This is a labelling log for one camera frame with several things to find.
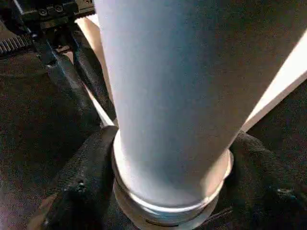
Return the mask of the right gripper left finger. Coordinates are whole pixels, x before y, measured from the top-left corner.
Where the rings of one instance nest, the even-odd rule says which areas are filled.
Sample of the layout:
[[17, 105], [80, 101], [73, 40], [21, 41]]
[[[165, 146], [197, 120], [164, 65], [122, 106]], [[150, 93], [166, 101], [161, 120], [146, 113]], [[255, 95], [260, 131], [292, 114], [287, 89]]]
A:
[[116, 126], [93, 133], [54, 178], [30, 230], [101, 230], [112, 193]]

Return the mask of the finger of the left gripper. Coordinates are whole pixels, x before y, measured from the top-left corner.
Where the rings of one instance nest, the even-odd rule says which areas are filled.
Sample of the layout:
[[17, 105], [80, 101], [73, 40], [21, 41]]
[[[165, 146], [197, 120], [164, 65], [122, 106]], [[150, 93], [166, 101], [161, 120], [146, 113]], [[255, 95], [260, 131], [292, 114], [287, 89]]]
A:
[[104, 109], [114, 109], [109, 98], [101, 64], [94, 51], [80, 46], [74, 50], [74, 63], [82, 81]]

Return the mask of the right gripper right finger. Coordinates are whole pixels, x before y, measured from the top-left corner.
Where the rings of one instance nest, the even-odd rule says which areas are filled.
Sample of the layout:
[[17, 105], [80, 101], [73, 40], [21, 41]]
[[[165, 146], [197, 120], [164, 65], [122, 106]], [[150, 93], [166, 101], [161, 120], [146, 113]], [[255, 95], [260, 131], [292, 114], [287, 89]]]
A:
[[241, 131], [232, 143], [231, 174], [214, 230], [305, 230], [307, 194], [290, 184], [281, 162], [260, 140]]

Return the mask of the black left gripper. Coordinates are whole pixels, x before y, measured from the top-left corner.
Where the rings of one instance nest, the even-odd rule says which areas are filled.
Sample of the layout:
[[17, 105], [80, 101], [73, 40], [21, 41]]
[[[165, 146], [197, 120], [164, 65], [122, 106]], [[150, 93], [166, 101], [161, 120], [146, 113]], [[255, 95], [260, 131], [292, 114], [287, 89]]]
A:
[[[31, 34], [61, 27], [93, 14], [93, 0], [2, 0], [0, 58], [32, 51]], [[46, 69], [53, 83], [73, 102], [80, 116], [86, 120], [99, 119], [83, 82], [67, 56], [55, 56]]]

